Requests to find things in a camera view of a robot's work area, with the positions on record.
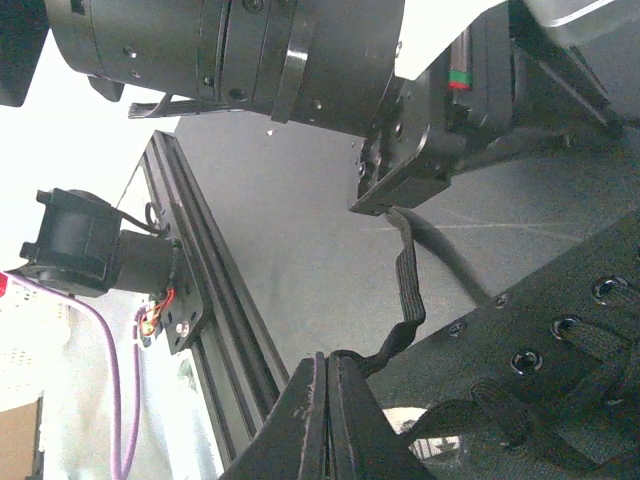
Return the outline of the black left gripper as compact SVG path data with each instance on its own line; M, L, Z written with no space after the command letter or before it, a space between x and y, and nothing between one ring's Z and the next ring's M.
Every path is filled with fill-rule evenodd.
M639 129L639 4L512 1L511 157L617 151ZM390 80L354 171L350 211L414 208L512 124L511 41L468 31L416 80Z

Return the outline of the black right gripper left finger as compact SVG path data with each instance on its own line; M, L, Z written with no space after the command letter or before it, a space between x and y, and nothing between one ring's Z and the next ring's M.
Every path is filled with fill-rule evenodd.
M262 429L223 479L323 479L327 453L327 364L303 359Z

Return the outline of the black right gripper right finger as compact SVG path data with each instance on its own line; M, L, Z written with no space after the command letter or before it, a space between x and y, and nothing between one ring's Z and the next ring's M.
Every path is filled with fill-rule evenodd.
M403 444L356 363L328 360L329 477L331 479L432 479Z

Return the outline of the black canvas shoe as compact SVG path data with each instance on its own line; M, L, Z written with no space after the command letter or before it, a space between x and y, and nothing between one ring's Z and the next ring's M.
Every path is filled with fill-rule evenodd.
M639 216L630 213L394 358L379 404L417 407L439 479L639 475Z

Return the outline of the black shoelace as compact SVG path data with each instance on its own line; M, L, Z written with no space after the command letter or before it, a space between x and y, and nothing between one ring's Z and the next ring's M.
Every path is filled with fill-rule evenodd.
M460 286L474 302L481 306L491 295L467 260L434 225L410 209L392 207L385 213L390 225L401 236L403 249L396 258L395 272L403 321L394 325L377 353L362 356L352 350L336 350L339 358L355 362L360 373L369 377L384 369L389 361L405 351L415 340L418 327L426 320L426 309L420 292L415 246L420 245L446 265Z

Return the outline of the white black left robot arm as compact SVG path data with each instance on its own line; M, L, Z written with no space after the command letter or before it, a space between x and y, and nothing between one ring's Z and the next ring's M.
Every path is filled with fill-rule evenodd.
M45 40L133 118L250 111L360 137L354 212L639 124L635 1L5 1L1 102Z

